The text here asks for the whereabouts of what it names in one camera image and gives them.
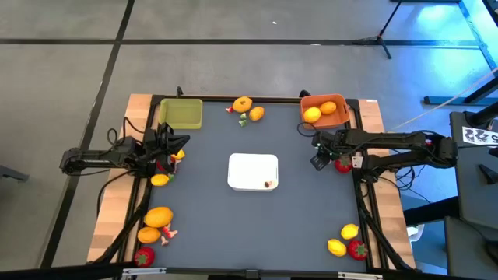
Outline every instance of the tripod stand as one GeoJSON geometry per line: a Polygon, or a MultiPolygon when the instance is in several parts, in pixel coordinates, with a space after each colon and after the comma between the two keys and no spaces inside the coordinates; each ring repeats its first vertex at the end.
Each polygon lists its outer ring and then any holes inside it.
{"type": "Polygon", "coordinates": [[[357,45],[381,45],[384,51],[386,52],[386,55],[388,56],[388,59],[391,59],[392,56],[389,53],[388,46],[386,46],[386,43],[382,39],[382,35],[384,34],[384,31],[386,28],[388,28],[389,22],[391,21],[392,17],[395,16],[396,11],[398,11],[399,6],[402,4],[402,0],[398,1],[398,4],[396,5],[396,8],[394,11],[392,11],[391,16],[389,16],[388,21],[386,24],[384,24],[384,27],[382,27],[382,30],[379,32],[378,35],[373,36],[373,37],[367,37],[359,40],[354,40],[352,44],[357,44],[357,45]]]}

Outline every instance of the small yellow fruit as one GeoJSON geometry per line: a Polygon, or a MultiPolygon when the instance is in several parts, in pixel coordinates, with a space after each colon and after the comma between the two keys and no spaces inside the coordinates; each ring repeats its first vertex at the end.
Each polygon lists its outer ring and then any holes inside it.
{"type": "Polygon", "coordinates": [[[185,157],[185,152],[184,150],[180,150],[178,154],[176,155],[171,155],[172,158],[174,159],[183,159],[185,157]]]}
{"type": "Polygon", "coordinates": [[[158,229],[154,229],[148,226],[141,228],[139,230],[139,233],[137,234],[137,238],[142,243],[156,242],[156,240],[158,240],[160,237],[161,233],[158,229]]]}
{"type": "Polygon", "coordinates": [[[265,115],[265,108],[255,107],[251,112],[249,112],[249,118],[251,121],[259,121],[265,115]]]}
{"type": "Polygon", "coordinates": [[[320,109],[316,107],[311,107],[308,110],[306,110],[306,112],[304,112],[304,121],[310,124],[313,124],[314,122],[318,121],[320,117],[321,117],[320,109]]]}
{"type": "Polygon", "coordinates": [[[327,101],[320,106],[320,111],[322,114],[332,114],[337,109],[337,105],[335,105],[332,101],[327,101]]]}
{"type": "Polygon", "coordinates": [[[341,236],[345,240],[350,240],[358,235],[358,226],[355,224],[347,224],[341,230],[341,236]]]}
{"type": "Polygon", "coordinates": [[[168,207],[156,207],[147,212],[144,223],[147,226],[159,228],[166,226],[173,219],[173,211],[168,207]]]}
{"type": "Polygon", "coordinates": [[[345,245],[337,240],[337,239],[331,239],[327,242],[327,248],[328,251],[336,255],[337,257],[342,257],[346,253],[346,248],[345,245]]]}
{"type": "Polygon", "coordinates": [[[156,174],[152,178],[150,178],[150,183],[152,183],[153,186],[162,187],[165,184],[168,184],[169,180],[170,180],[170,178],[167,175],[156,174]]]}
{"type": "Polygon", "coordinates": [[[245,113],[249,111],[252,106],[252,99],[247,96],[242,96],[237,98],[232,105],[232,108],[239,113],[245,113]]]}

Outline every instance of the white label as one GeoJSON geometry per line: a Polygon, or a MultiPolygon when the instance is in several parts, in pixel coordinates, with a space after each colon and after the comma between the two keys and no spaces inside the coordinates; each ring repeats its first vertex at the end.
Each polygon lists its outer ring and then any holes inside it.
{"type": "Polygon", "coordinates": [[[474,145],[498,145],[498,133],[478,128],[461,127],[461,136],[465,143],[474,145]]]}

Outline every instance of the yellow lemon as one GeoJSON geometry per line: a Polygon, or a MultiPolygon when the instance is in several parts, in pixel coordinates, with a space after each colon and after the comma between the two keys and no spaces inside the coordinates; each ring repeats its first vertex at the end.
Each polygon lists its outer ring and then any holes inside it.
{"type": "Polygon", "coordinates": [[[346,253],[345,245],[337,239],[329,240],[327,242],[327,248],[331,253],[333,253],[337,257],[342,257],[346,253]]]}
{"type": "Polygon", "coordinates": [[[144,223],[151,227],[163,227],[173,219],[173,211],[168,207],[156,207],[147,212],[144,223]]]}
{"type": "Polygon", "coordinates": [[[311,107],[306,112],[304,112],[304,121],[313,124],[314,122],[318,121],[318,119],[321,117],[321,112],[320,109],[316,107],[311,107]]]}
{"type": "Polygon", "coordinates": [[[185,157],[185,152],[184,150],[180,150],[178,154],[176,155],[171,155],[172,158],[174,159],[183,159],[185,157]]]}
{"type": "Polygon", "coordinates": [[[156,174],[152,178],[150,178],[150,183],[152,183],[153,186],[161,187],[164,186],[165,184],[168,184],[169,180],[170,178],[167,175],[156,174]]]}
{"type": "Polygon", "coordinates": [[[355,224],[347,224],[341,230],[341,236],[345,240],[350,240],[358,235],[358,226],[355,224]]]}

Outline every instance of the orange basket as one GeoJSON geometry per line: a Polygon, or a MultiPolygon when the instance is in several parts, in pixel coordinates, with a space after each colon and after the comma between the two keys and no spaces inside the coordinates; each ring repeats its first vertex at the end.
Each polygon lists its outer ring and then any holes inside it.
{"type": "Polygon", "coordinates": [[[311,107],[320,108],[320,105],[327,101],[332,101],[337,105],[334,113],[322,114],[320,119],[313,126],[316,128],[334,128],[349,121],[348,104],[340,94],[328,94],[322,96],[305,96],[301,99],[301,118],[304,121],[304,112],[311,107]]]}

